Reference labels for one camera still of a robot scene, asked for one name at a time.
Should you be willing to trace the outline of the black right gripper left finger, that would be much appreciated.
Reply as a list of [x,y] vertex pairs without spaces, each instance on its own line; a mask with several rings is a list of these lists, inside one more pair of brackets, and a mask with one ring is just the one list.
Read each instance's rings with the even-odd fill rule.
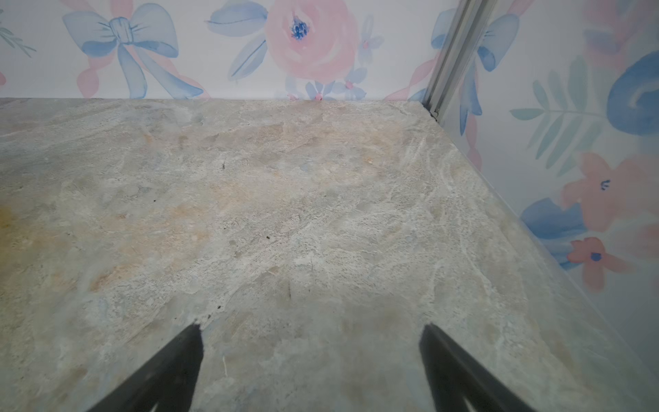
[[190,324],[92,411],[188,411],[204,358],[199,324]]

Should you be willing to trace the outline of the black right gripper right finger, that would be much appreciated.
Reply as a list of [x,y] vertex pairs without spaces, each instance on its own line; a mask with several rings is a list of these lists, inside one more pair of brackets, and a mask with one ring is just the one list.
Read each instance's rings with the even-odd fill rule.
[[435,410],[534,410],[435,324],[424,326],[419,349]]

